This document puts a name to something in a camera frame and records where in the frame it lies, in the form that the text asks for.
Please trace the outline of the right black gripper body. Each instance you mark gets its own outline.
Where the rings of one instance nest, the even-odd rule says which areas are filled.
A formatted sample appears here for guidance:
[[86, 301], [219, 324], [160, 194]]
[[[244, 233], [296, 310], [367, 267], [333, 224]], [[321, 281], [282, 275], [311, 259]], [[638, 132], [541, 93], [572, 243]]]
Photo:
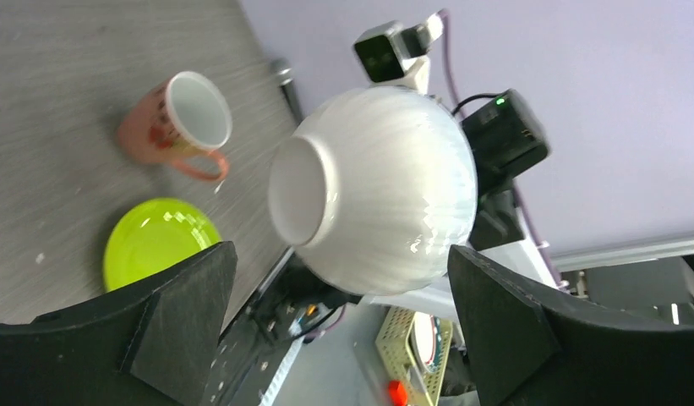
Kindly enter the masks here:
[[469, 244], [487, 250], [524, 239], [513, 180], [550, 153], [542, 124], [514, 89], [479, 94], [487, 102], [461, 121], [478, 180], [478, 207]]

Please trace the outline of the white ribbed bowl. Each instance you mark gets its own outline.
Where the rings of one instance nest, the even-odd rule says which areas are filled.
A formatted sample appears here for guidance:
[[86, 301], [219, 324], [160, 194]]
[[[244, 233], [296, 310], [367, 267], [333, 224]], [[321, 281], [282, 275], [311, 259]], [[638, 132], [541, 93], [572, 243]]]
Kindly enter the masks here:
[[450, 247], [473, 230], [478, 182], [441, 104], [374, 87], [333, 97], [280, 144], [267, 202], [281, 239], [325, 283], [396, 295], [446, 273]]

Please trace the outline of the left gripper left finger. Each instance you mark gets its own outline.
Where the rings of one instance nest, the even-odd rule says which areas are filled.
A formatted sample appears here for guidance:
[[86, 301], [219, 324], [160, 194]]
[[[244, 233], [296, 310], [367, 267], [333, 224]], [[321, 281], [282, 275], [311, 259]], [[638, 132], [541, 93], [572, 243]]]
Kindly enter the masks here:
[[28, 324], [0, 324], [0, 405], [199, 404], [237, 262], [220, 242]]

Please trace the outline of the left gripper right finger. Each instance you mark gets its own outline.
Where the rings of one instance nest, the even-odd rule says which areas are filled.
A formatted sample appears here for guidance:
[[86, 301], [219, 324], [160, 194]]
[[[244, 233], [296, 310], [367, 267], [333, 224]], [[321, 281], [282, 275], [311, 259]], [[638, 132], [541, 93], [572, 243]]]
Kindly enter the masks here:
[[694, 326], [612, 310], [454, 245], [448, 277], [483, 405], [694, 405]]

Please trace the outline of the pink ceramic mug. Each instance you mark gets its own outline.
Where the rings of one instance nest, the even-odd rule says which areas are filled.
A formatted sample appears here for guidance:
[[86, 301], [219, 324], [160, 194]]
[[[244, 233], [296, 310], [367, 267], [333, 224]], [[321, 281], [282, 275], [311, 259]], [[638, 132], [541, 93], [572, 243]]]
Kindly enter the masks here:
[[232, 133], [232, 113], [204, 75], [182, 71], [146, 93], [117, 129], [125, 153], [145, 164], [171, 164], [189, 177], [220, 182], [229, 163], [220, 149]]

